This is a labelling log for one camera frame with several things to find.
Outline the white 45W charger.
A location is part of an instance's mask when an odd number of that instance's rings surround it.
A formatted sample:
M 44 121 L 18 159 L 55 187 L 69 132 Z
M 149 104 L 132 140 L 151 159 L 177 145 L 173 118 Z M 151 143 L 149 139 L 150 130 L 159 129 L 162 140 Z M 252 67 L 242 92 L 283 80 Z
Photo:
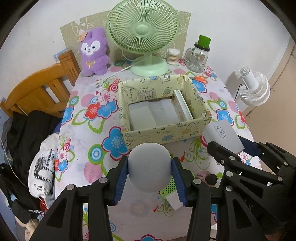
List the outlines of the white 45W charger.
M 244 150 L 244 146 L 227 120 L 219 120 L 206 125 L 202 136 L 207 144 L 214 141 L 235 154 Z

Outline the white standing fan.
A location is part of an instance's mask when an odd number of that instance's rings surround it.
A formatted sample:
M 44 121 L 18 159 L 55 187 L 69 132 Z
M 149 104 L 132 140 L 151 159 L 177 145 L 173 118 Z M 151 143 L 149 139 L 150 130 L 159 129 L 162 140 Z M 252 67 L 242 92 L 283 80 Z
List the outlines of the white standing fan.
M 239 70 L 239 76 L 242 84 L 235 97 L 237 104 L 256 107 L 268 101 L 271 87 L 265 75 L 244 66 Z

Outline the orange handled scissors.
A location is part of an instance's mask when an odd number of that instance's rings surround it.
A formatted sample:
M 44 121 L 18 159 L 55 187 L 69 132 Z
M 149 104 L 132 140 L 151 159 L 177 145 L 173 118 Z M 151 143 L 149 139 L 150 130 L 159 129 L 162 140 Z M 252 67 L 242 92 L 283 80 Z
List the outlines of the orange handled scissors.
M 195 76 L 195 77 L 191 77 L 192 80 L 196 80 L 196 81 L 199 81 L 203 84 L 207 84 L 208 81 L 207 79 L 204 77 L 204 76 Z

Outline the yellow patterned storage box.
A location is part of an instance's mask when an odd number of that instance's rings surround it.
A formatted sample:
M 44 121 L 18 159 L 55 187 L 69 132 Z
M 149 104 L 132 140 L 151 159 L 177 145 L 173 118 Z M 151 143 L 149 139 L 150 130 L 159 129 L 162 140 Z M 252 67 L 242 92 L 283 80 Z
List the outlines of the yellow patterned storage box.
M 171 97 L 180 90 L 193 120 L 181 122 Z M 130 122 L 129 106 L 149 105 L 157 126 L 135 131 Z M 163 75 L 125 80 L 118 85 L 118 106 L 122 138 L 129 150 L 143 143 L 167 144 L 198 137 L 212 119 L 203 97 L 187 75 Z

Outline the glass mason jar mug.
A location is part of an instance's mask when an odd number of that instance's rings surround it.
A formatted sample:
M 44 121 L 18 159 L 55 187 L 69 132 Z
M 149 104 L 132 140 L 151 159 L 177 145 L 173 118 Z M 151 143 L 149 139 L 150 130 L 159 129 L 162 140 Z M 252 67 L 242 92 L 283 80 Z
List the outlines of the glass mason jar mug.
M 189 48 L 185 52 L 184 60 L 187 63 L 187 68 L 196 73 L 202 73 L 210 51 L 211 39 L 200 35 L 198 42 L 195 42 L 194 48 Z

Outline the green perforated panda box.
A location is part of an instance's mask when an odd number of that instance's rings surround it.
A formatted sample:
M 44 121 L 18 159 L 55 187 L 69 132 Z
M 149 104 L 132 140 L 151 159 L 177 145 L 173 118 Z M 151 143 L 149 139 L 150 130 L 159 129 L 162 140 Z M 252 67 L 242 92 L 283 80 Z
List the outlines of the green perforated panda box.
M 173 177 L 171 177 L 168 185 L 159 191 L 159 195 L 166 199 L 167 196 L 171 195 L 176 191 L 176 186 Z

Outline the black clothing pile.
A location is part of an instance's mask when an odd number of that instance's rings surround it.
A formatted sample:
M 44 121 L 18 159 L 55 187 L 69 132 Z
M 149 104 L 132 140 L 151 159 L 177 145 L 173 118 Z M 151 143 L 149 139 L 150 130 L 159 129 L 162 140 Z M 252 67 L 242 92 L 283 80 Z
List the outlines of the black clothing pile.
M 14 216 L 22 223 L 45 213 L 44 199 L 29 192 L 29 169 L 41 143 L 51 134 L 58 134 L 60 126 L 60 118 L 38 110 L 28 115 L 14 113 L 3 124 L 1 148 L 6 160 L 1 164 L 1 190 Z

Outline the clear rectangular plastic case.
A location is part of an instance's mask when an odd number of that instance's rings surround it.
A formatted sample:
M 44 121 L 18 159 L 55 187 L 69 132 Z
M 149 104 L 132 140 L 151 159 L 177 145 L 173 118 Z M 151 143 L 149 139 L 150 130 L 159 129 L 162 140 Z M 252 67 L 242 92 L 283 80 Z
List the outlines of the clear rectangular plastic case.
M 130 122 L 135 131 L 146 130 L 157 126 L 154 116 L 146 103 L 135 103 L 129 106 Z

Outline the floral tablecloth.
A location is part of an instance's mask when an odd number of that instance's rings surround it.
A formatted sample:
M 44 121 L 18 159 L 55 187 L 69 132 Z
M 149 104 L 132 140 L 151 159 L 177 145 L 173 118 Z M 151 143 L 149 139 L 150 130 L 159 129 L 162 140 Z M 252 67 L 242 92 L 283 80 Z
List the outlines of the floral tablecloth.
M 87 186 L 105 176 L 127 154 L 120 145 L 118 84 L 135 78 L 126 62 L 111 65 L 106 75 L 80 76 L 65 109 L 57 145 L 55 194 L 68 184 Z M 193 80 L 212 114 L 212 121 L 227 120 L 236 133 L 251 140 L 246 120 L 224 83 L 207 67 L 202 74 L 187 69 L 184 60 L 169 67 L 168 75 L 204 76 Z M 158 193 L 139 192 L 126 182 L 119 204 L 109 209 L 115 240 L 173 240 L 187 234 L 191 209 L 173 210 Z

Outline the green desk fan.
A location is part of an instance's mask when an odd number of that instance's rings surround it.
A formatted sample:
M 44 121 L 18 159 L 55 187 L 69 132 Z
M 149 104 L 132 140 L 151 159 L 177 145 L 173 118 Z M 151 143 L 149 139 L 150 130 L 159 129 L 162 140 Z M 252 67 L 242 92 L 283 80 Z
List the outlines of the green desk fan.
M 121 1 L 108 14 L 106 33 L 122 51 L 139 54 L 128 69 L 151 77 L 168 71 L 166 60 L 154 56 L 168 47 L 179 34 L 176 10 L 165 1 Z

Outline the cotton swab jar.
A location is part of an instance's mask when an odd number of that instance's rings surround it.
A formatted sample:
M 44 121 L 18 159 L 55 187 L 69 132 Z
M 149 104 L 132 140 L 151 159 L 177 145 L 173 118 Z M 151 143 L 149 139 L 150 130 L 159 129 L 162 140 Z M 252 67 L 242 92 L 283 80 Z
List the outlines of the cotton swab jar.
M 180 50 L 175 48 L 169 48 L 166 55 L 166 62 L 170 65 L 176 65 L 180 56 Z

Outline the beige cabinet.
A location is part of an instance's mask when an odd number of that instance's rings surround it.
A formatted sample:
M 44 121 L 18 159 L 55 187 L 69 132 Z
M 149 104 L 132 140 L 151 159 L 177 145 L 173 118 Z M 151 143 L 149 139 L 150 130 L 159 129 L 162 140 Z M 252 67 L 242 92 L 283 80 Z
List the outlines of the beige cabinet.
M 268 101 L 244 111 L 248 127 L 256 141 L 272 142 L 295 154 L 295 42 L 290 39 L 286 51 L 269 80 Z

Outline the white printed t-shirt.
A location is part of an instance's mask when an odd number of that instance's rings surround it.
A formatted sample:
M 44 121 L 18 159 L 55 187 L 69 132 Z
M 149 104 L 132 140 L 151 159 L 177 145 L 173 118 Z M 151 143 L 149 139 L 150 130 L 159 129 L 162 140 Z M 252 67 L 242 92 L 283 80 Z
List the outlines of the white printed t-shirt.
M 48 136 L 41 143 L 29 169 L 29 192 L 33 197 L 43 198 L 48 208 L 55 201 L 54 174 L 58 140 L 57 133 Z

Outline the wooden chair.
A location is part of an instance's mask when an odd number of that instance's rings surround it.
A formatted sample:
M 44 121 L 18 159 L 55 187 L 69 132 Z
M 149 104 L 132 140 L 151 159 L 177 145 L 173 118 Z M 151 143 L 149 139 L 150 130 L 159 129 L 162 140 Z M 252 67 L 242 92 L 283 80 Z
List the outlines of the wooden chair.
M 61 118 L 70 97 L 63 78 L 74 86 L 80 68 L 72 52 L 58 56 L 59 62 L 25 78 L 1 101 L 1 109 L 10 117 L 13 113 L 29 114 L 39 110 Z

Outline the purple plush toy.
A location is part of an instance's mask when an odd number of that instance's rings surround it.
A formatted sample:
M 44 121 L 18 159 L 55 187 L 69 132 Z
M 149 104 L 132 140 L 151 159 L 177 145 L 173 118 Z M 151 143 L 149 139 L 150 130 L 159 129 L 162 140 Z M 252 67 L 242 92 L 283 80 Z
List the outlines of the purple plush toy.
M 79 36 L 79 53 L 84 76 L 104 75 L 107 72 L 109 56 L 108 41 L 104 28 L 95 28 Z

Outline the beige patterned wall board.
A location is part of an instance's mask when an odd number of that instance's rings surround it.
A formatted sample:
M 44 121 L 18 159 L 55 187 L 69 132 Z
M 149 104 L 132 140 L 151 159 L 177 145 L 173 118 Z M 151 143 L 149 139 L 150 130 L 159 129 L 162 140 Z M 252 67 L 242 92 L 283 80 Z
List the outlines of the beige patterned wall board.
M 93 15 L 85 16 L 83 18 L 72 21 L 71 23 L 60 27 L 63 40 L 67 49 L 72 50 L 75 55 L 75 58 L 78 64 L 81 63 L 81 56 L 79 53 L 79 37 L 84 32 L 89 32 L 94 28 L 105 28 L 106 20 L 109 11 L 103 11 Z M 177 14 L 180 20 L 180 32 L 175 38 L 175 40 L 165 49 L 161 49 L 158 52 L 155 52 L 154 56 L 159 56 L 162 58 L 167 57 L 168 49 L 178 49 L 180 50 L 179 56 L 182 57 L 185 49 L 185 43 L 187 38 L 187 31 L 189 27 L 189 22 L 191 18 L 191 13 L 185 11 L 177 10 Z M 122 51 L 114 42 L 108 38 L 108 49 L 107 55 L 109 56 L 110 63 L 114 63 L 120 60 L 129 59 L 133 60 L 141 55 L 133 54 L 128 51 Z

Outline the white power strip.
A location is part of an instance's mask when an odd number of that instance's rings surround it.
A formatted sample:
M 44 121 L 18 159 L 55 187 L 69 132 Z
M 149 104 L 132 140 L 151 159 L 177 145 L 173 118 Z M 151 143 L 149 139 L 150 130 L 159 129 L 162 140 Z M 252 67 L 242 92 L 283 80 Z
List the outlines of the white power strip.
M 193 120 L 193 116 L 180 90 L 176 89 L 173 91 L 171 102 L 181 122 Z

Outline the white round puck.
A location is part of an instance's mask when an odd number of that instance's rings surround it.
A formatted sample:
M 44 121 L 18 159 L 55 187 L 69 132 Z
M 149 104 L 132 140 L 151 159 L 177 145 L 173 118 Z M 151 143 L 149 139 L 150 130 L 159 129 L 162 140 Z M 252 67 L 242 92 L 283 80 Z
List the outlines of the white round puck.
M 159 192 L 171 180 L 169 151 L 156 143 L 136 146 L 128 156 L 128 174 L 136 189 L 146 193 Z

